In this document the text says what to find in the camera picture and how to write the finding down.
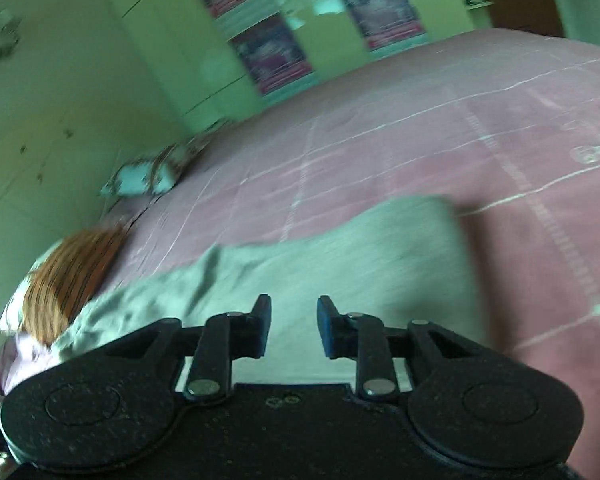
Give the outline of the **white patterned pillow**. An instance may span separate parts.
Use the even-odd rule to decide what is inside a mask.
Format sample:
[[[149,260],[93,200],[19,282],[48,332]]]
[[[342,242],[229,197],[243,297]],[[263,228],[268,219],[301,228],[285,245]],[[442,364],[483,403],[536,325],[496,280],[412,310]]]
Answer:
[[[208,136],[195,136],[129,160],[109,178],[99,194],[104,197],[166,194],[209,143]]]

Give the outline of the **lower left calendar poster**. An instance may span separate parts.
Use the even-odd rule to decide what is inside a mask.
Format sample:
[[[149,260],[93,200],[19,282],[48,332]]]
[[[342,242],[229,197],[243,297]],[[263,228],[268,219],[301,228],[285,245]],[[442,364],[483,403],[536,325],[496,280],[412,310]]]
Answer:
[[[313,72],[302,47],[278,13],[233,37],[230,44],[262,96]]]

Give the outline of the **orange striped pillow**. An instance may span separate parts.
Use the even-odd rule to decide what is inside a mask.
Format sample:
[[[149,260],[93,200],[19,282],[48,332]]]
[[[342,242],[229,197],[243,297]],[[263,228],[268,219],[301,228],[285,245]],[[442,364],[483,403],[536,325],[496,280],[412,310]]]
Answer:
[[[33,263],[7,301],[0,333],[51,346],[99,291],[128,239],[121,224],[77,232]]]

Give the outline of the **grey knit pants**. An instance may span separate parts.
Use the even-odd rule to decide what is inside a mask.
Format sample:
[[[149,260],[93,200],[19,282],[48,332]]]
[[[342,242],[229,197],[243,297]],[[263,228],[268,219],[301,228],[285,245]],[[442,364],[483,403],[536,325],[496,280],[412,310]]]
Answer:
[[[236,382],[352,382],[354,365],[325,356],[316,304],[377,316],[388,327],[428,320],[473,341],[488,331],[466,237],[451,204],[437,196],[381,203],[323,234],[278,244],[215,246],[182,266],[90,301],[54,343],[61,361],[161,320],[201,326],[213,315],[272,300],[263,358],[242,359]]]

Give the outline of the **pink checked bed sheet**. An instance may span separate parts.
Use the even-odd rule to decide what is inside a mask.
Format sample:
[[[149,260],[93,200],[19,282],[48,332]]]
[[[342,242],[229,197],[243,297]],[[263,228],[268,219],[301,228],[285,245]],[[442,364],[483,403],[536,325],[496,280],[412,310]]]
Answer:
[[[600,47],[489,29],[356,70],[221,132],[134,220],[109,286],[213,245],[335,229],[405,195],[449,197],[494,341],[568,382],[571,461],[600,479]]]

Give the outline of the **cream wardrobe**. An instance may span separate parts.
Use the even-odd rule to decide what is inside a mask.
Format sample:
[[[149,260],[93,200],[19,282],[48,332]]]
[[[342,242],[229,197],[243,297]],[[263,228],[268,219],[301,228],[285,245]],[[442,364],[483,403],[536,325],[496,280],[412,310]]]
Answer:
[[[108,0],[191,132],[488,24],[484,0]]]

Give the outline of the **cream arched headboard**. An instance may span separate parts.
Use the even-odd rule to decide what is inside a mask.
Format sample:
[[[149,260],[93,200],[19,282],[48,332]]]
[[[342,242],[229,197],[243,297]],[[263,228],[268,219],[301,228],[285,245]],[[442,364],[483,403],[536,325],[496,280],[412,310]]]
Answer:
[[[30,116],[0,136],[0,318],[34,260],[112,205],[100,190],[134,150],[128,119],[79,106]]]

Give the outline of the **upper right calendar poster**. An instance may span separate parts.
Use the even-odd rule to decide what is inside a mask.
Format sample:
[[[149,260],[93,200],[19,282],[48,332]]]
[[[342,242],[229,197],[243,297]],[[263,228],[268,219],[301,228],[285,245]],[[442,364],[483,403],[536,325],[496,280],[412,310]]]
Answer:
[[[366,46],[390,55],[428,42],[422,20],[410,0],[343,0]]]

